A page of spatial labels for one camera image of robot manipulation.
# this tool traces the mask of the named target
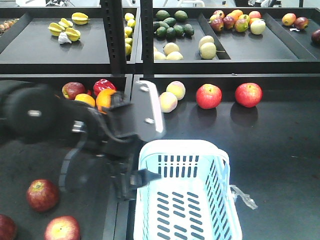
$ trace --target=plastic basket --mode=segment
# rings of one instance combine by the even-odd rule
[[[162,178],[138,188],[134,240],[241,240],[226,152],[204,140],[154,140],[139,169]]]

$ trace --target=apple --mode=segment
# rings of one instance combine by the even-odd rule
[[[295,20],[297,19],[296,15],[294,13],[287,13],[285,14],[281,21],[282,21],[282,24],[285,25],[285,26],[291,26],[292,24],[294,24]]]
[[[248,29],[248,22],[246,19],[238,19],[237,21],[235,21],[234,23],[234,29],[238,32],[238,33],[243,33]]]
[[[222,11],[222,10],[215,10],[215,11],[213,12],[213,15],[218,15],[218,16],[220,16],[221,18],[224,18],[224,17],[225,17],[225,13],[224,13],[224,11]]]
[[[235,25],[236,20],[234,19],[233,16],[225,16],[223,18],[223,28],[224,29],[232,29]]]
[[[251,11],[248,15],[251,19],[261,19],[262,18],[262,15],[259,11]]]
[[[264,30],[266,29],[266,23],[263,20],[257,20],[254,21],[251,25],[250,25],[250,31],[251,33],[253,33],[254,35],[260,35],[264,32]]]
[[[95,84],[93,85],[93,93],[96,96],[98,96],[98,94],[104,89],[117,90],[117,88],[115,87],[115,85],[113,85],[111,81],[104,78],[96,81]]]
[[[224,21],[221,17],[217,17],[210,23],[211,28],[216,32],[221,32],[224,29]]]
[[[298,30],[306,29],[308,27],[308,24],[309,19],[304,16],[298,17],[293,23],[294,27]]]
[[[34,180],[26,191],[26,200],[36,212],[45,212],[59,201],[59,189],[47,179]]]
[[[253,82],[243,83],[235,90],[235,100],[246,108],[256,106],[262,99],[261,87]]]
[[[86,92],[85,86],[76,81],[68,82],[62,87],[63,96],[69,100],[74,100],[78,94],[85,94]]]
[[[46,226],[44,240],[80,240],[80,226],[73,216],[59,216]]]
[[[14,240],[17,236],[18,227],[11,217],[0,214],[0,239]]]
[[[315,44],[320,45],[320,29],[315,30],[312,35],[311,35],[311,40],[312,42],[314,42]]]
[[[245,20],[248,22],[248,24],[249,24],[251,18],[250,18],[249,15],[247,15],[247,14],[242,14],[242,15],[239,16],[238,19],[245,19]]]
[[[214,109],[222,100],[222,91],[219,87],[206,83],[196,91],[196,103],[202,109]]]

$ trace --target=fruit display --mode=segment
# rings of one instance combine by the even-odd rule
[[[80,225],[73,216],[65,215],[52,219],[44,232],[44,240],[80,240]]]
[[[163,52],[153,49],[154,60],[183,60],[184,56],[180,53],[180,48],[174,42],[168,42],[163,47]]]
[[[159,96],[160,108],[163,113],[172,112],[186,94],[185,85],[180,81],[172,81]]]
[[[256,10],[249,12],[249,14],[244,14],[242,10],[235,9],[227,15],[222,10],[216,10],[213,12],[208,23],[216,33],[222,30],[231,31],[232,29],[238,33],[243,33],[247,29],[250,29],[252,34],[260,35],[266,29],[266,23],[262,22],[264,20],[261,17],[261,13]],[[256,20],[260,20],[260,22],[251,28],[252,23]]]
[[[132,52],[133,34],[136,26],[136,17],[130,12],[124,14],[126,26],[124,27],[124,48],[125,55],[130,56]]]
[[[178,10],[171,17],[166,10],[159,10],[155,17],[157,21],[153,22],[153,32],[158,38],[172,40],[175,37],[191,37],[195,34],[191,24],[177,24],[188,20],[188,15],[185,11]]]
[[[234,95],[237,103],[246,108],[253,108],[261,101],[263,91],[258,84],[247,82],[239,85]]]
[[[52,22],[48,27],[51,34],[58,37],[59,44],[71,44],[78,41],[81,37],[81,32],[73,28],[73,22],[76,25],[85,25],[89,21],[88,16],[82,12],[73,13],[71,19],[72,21],[63,17],[58,23]]]
[[[11,217],[0,214],[0,239],[14,240],[17,236],[18,227]]]
[[[18,20],[19,18],[10,19],[0,24],[0,36],[8,31]]]
[[[37,179],[32,181],[27,189],[26,199],[36,212],[46,212],[58,203],[59,189],[48,179]]]

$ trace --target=black tray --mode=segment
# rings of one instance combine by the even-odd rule
[[[203,139],[228,153],[230,184],[250,194],[258,205],[251,210],[240,197],[236,201],[243,239],[317,238],[319,74],[135,75],[133,81],[137,80],[155,83],[159,94],[171,81],[184,83],[184,99],[175,110],[164,113],[167,134],[163,138]],[[256,107],[235,103],[234,91],[245,82],[258,83],[263,89]],[[196,104],[196,91],[205,83],[222,89],[222,103],[216,109],[204,110]],[[126,207],[127,232],[116,233],[131,240],[134,201]]]
[[[0,75],[0,81],[44,83],[57,91],[66,82],[77,81],[90,86],[100,78],[109,79],[130,97],[131,74]],[[0,213],[17,223],[17,240],[42,240],[49,221],[63,215],[72,215],[78,220],[82,239],[112,238],[117,200],[106,158],[80,152],[68,170],[66,186],[69,190],[61,192],[58,205],[48,212],[34,212],[26,201],[26,191],[33,180],[45,178],[58,184],[62,162],[70,150],[59,142],[24,144],[18,139],[6,141],[3,135],[0,137]]]
[[[0,39],[0,65],[3,74],[98,74],[111,73],[111,63],[103,10],[98,7],[38,7],[38,8],[6,8],[12,14],[24,10],[20,19],[20,27],[16,27],[15,35]],[[123,8],[125,12],[135,14],[137,29],[140,25],[139,8]],[[85,25],[74,25],[81,32],[79,41],[72,44],[59,44],[58,37],[52,36],[48,30],[51,22],[57,23],[60,18],[71,19],[75,12],[89,16]],[[136,59],[138,31],[133,35],[131,57],[128,59],[127,72],[133,73]]]
[[[274,33],[279,38],[292,38],[298,44],[300,44],[300,48],[306,49],[315,59],[320,59],[320,46],[316,45],[311,40],[311,35],[314,31],[320,29],[320,12],[319,9],[309,8],[294,8],[291,9],[290,13],[296,14],[296,17],[306,17],[309,19],[308,27],[302,31],[290,31],[290,28],[294,28],[293,26],[284,26],[282,24],[282,17],[280,13],[273,13],[271,16],[274,20],[280,25],[278,31],[274,31]]]
[[[267,28],[262,35],[253,35],[247,30],[245,33],[238,33],[235,30],[223,30],[222,32],[214,32],[208,20],[215,10],[218,8],[174,8],[169,7],[166,10],[173,15],[177,10],[187,12],[189,19],[197,19],[203,33],[213,36],[217,50],[225,52],[217,52],[217,58],[213,60],[199,60],[198,40],[193,41],[187,46],[187,60],[166,61],[157,60],[151,65],[154,74],[260,74],[260,73],[317,73],[320,60],[314,56],[308,49],[301,47],[293,37],[281,37],[278,34],[281,26],[275,22],[274,15],[283,16],[283,12],[293,11],[292,8],[238,8],[244,14],[257,10],[262,13],[266,21]],[[236,8],[221,8],[225,14],[232,12]],[[161,8],[153,9],[153,17]],[[319,18],[319,12],[315,8],[304,10],[308,16]],[[142,34],[139,37],[140,43],[137,50],[137,71],[143,70],[142,61]],[[159,41],[153,40],[153,44],[157,46]]]

